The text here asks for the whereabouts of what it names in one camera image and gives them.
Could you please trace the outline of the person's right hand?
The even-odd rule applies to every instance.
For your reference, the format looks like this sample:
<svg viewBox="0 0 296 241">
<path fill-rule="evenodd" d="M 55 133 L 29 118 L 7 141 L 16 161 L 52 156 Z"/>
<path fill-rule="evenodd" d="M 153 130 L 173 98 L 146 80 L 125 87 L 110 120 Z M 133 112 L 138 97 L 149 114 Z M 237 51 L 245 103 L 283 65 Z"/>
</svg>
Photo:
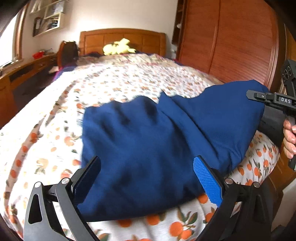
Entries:
<svg viewBox="0 0 296 241">
<path fill-rule="evenodd" d="M 283 151 L 289 159 L 292 159 L 296 154 L 296 148 L 295 148 L 296 127 L 295 125 L 292 126 L 290 121 L 287 119 L 283 122 L 283 134 L 284 134 Z"/>
</svg>

